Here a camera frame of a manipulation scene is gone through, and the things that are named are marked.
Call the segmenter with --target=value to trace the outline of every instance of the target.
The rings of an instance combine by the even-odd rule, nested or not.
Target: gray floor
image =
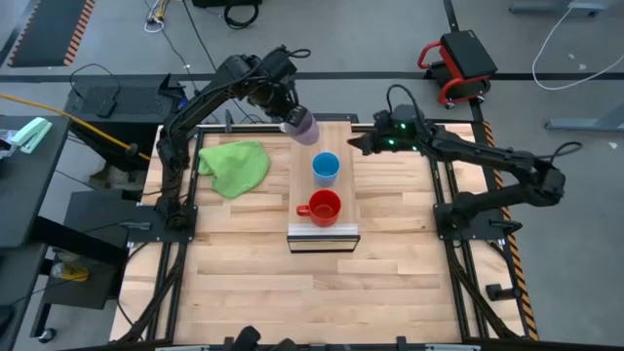
[[[475,30],[501,72],[529,72],[543,38],[558,20],[511,15],[507,11],[508,1],[453,3],[460,26]],[[25,0],[0,3],[0,40],[8,37],[25,5]],[[567,20],[553,37],[538,71],[578,72],[581,64],[586,71],[598,71],[616,60],[624,53],[624,44],[617,37],[624,29],[622,5],[616,4],[595,19]],[[285,43],[291,48],[312,49],[312,58],[297,62],[301,71],[415,71],[420,48],[448,31],[444,7],[437,0],[393,0],[384,5],[372,0],[266,0],[260,10],[253,28],[233,31],[217,16],[191,8],[217,62],[231,54],[262,55]],[[68,74],[91,62],[103,64],[117,74],[184,73],[162,35],[143,32],[144,14],[141,0],[98,1],[71,67],[2,66],[0,74]],[[212,72],[183,7],[176,0],[167,12],[167,31],[193,73]],[[624,63],[614,71],[624,71]],[[99,74],[96,70],[85,73]],[[471,118],[465,105],[452,111],[438,105],[437,89],[432,82],[299,81],[297,87],[302,103],[313,111],[354,112],[362,121],[370,121],[374,112],[385,108],[386,88],[395,82],[412,89],[429,117]],[[577,154],[557,160],[556,165],[567,176],[566,195],[557,207],[512,208],[514,219],[525,225],[517,238],[540,336],[545,340],[624,345],[620,331],[624,273],[619,258],[624,242],[616,237],[621,232],[618,210],[624,191],[620,176],[624,173],[624,136],[543,129],[549,118],[595,118],[606,114],[624,102],[624,82],[589,82],[562,92],[542,91],[532,82],[496,81],[492,86],[483,111],[499,145],[548,154],[565,141],[579,140],[585,144]],[[0,84],[0,92],[63,107],[69,86]],[[400,101],[403,97],[396,94],[393,99]],[[249,113],[259,113],[242,105]],[[224,108],[230,109],[236,120],[243,117],[233,104],[228,104],[216,113],[221,120]],[[0,101],[0,113],[41,114],[6,101]],[[67,144],[62,157],[58,168],[80,179],[86,179],[100,166],[97,155],[74,143]],[[89,160],[89,164],[78,169],[77,163],[72,162],[77,158]],[[513,181],[507,176],[505,180]],[[83,190],[88,189],[55,174],[42,214],[62,221],[70,193]],[[59,329],[58,338],[51,344],[39,345],[27,338],[36,303],[37,296],[32,300],[16,350],[58,350],[106,341],[114,313],[112,304],[104,311],[55,308],[49,325]]]

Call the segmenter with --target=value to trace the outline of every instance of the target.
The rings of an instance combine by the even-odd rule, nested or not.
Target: orange-black striped tape
[[[13,67],[13,59],[16,56],[16,52],[18,51],[18,49],[20,48],[20,44],[21,44],[21,39],[23,39],[23,33],[26,32],[26,29],[28,28],[28,26],[30,25],[30,22],[32,21],[32,18],[35,16],[35,11],[37,11],[37,8],[39,7],[39,3],[41,2],[41,0],[39,0],[35,6],[33,6],[32,8],[32,13],[30,13],[30,17],[28,18],[28,20],[26,21],[26,24],[23,26],[23,29],[21,30],[21,33],[19,34],[18,40],[16,41],[16,45],[13,48],[13,52],[11,53],[11,56],[9,57],[9,61],[7,62],[7,65],[9,65],[9,67]]]
[[[488,122],[484,122],[484,128],[486,130],[486,139],[489,146],[494,147],[494,135],[491,132],[491,127]],[[498,171],[494,171],[494,180],[496,181],[496,186],[498,188],[503,187],[503,179],[500,176]],[[503,207],[500,209],[503,212],[503,219],[511,220],[511,213],[509,212],[509,208]],[[511,260],[514,265],[514,274],[516,275],[516,283],[518,289],[523,293],[522,297],[522,306],[523,311],[525,312],[525,323],[526,329],[528,330],[528,337],[533,340],[538,340],[539,336],[537,334],[537,325],[535,324],[535,319],[533,318],[533,310],[530,307],[530,300],[528,299],[528,291],[527,291],[527,283],[525,282],[525,273],[523,272],[523,267],[520,262],[520,251],[518,250],[518,243],[516,242],[516,237],[514,234],[510,234],[507,236],[507,242],[509,243],[509,251],[511,252]]]
[[[69,41],[67,54],[65,54],[65,59],[63,60],[64,65],[70,65],[76,59],[78,47],[80,47],[80,42],[85,35],[85,30],[87,30],[87,24],[89,23],[89,18],[93,13],[94,5],[95,0],[87,0],[85,2],[85,6],[82,9],[80,18],[78,19],[78,24],[76,24],[74,34],[71,36],[71,40]]]

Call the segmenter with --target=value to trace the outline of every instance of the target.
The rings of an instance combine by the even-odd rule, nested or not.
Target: white cable
[[[594,79],[598,77],[599,75],[609,71],[611,68],[615,67],[617,64],[619,64],[619,62],[621,62],[624,59],[624,55],[622,55],[616,62],[614,62],[612,65],[608,66],[607,68],[603,69],[602,71],[596,74],[593,74],[587,78],[581,79],[579,81],[576,81],[574,83],[570,83],[561,87],[546,87],[542,85],[541,83],[539,83],[539,81],[537,80],[537,76],[535,75],[535,65],[537,64],[537,61],[539,60],[539,58],[542,56],[542,53],[544,52],[544,49],[546,48],[546,45],[548,44],[550,37],[553,36],[553,33],[555,32],[555,30],[557,30],[557,27],[559,27],[559,24],[561,24],[566,19],[567,15],[569,15],[569,13],[574,9],[574,6],[573,6],[574,3],[576,3],[576,0],[574,0],[573,2],[569,4],[569,9],[567,9],[567,12],[565,13],[565,15],[561,19],[559,19],[557,24],[555,24],[553,29],[550,31],[550,33],[546,37],[546,40],[544,41],[544,44],[542,44],[542,48],[539,49],[539,53],[537,53],[537,56],[535,57],[535,60],[533,61],[533,65],[531,67],[531,73],[533,73],[533,80],[535,81],[535,84],[537,84],[540,88],[545,89],[547,91],[559,91],[559,90],[567,89],[567,88],[579,85],[581,83],[587,82],[588,80]]]
[[[159,1],[160,0],[156,0],[154,2],[154,5],[152,5],[151,9],[147,11],[147,15],[146,15],[147,18],[145,19],[145,26],[143,27],[143,30],[145,30],[148,33],[158,33],[161,30],[165,29],[165,23],[154,16],[154,10],[156,10],[156,6],[158,6]],[[155,21],[159,25],[158,29],[152,30],[152,29],[147,28],[147,25],[151,21]]]
[[[163,29],[165,29],[165,23],[159,19],[154,18],[154,21],[156,21],[157,24],[160,24],[160,26],[158,27],[158,29],[147,29],[147,22],[145,23],[145,26],[143,27],[143,29],[148,32],[148,33],[159,33],[160,31],[162,31]]]

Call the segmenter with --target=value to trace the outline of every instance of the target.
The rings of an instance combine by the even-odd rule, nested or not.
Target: wooden table
[[[470,125],[447,128],[474,140]],[[260,186],[231,201],[212,192],[210,177],[198,180],[197,234],[188,248],[175,344],[222,344],[247,325],[260,331],[262,343],[285,337],[297,343],[394,343],[397,335],[412,343],[460,341],[444,245],[432,214],[435,193],[427,159],[407,152],[364,157],[354,149],[362,235],[357,250],[291,254],[286,240],[291,140],[220,134],[207,135],[204,146],[238,140],[259,140],[271,169]],[[160,188],[162,167],[155,150],[152,155],[145,192]],[[480,167],[454,166],[460,191],[487,189]],[[473,242],[472,249],[483,295],[488,284],[511,286],[496,251],[485,242]],[[160,251],[161,244],[148,245],[126,270],[120,302],[133,320],[153,294]],[[477,335],[467,293],[464,299]],[[515,300],[491,306],[510,329],[524,334]],[[166,303],[161,309],[160,335],[168,308]],[[111,339],[128,328],[117,313]]]

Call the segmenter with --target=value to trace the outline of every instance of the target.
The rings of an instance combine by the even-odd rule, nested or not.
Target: red cup
[[[308,205],[297,206],[296,213],[309,216],[318,226],[331,226],[338,220],[340,198],[331,190],[319,190],[312,194]]]

